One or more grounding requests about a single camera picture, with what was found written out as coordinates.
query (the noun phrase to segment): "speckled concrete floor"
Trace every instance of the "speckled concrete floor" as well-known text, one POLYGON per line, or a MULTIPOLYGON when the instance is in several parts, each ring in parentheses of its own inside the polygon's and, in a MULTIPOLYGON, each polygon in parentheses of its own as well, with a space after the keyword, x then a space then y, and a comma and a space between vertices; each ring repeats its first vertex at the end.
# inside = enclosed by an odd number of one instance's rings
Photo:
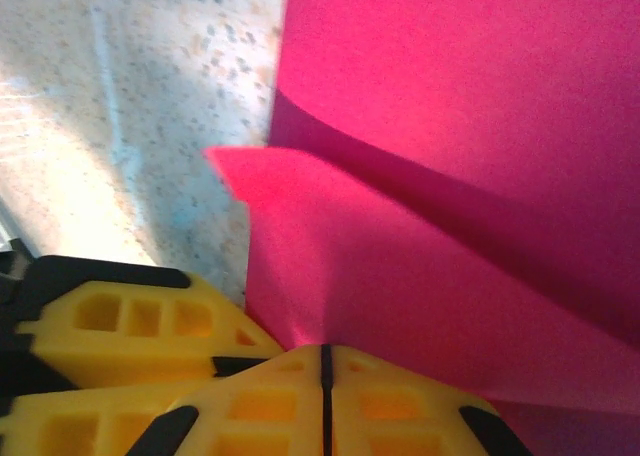
POLYGON ((43 254, 242 301, 248 229, 201 150, 260 145, 284 0, 2 0, 0 198, 43 254))

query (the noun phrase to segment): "yellow plastic block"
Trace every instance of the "yellow plastic block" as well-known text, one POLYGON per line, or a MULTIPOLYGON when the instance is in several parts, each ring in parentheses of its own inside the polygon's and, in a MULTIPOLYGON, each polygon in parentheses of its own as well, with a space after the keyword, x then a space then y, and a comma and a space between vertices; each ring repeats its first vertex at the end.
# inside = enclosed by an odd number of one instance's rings
POLYGON ((304 346, 174 403, 198 419, 175 456, 321 456, 320 348, 304 346))
POLYGON ((91 281, 48 303, 31 352, 80 388, 213 376, 212 356, 271 358, 282 349, 202 278, 188 289, 91 281))
POLYGON ((334 456, 486 456, 458 412, 486 401, 351 348, 333 367, 334 456))
POLYGON ((153 418, 211 380, 20 396, 0 418, 1 456, 124 456, 153 418))

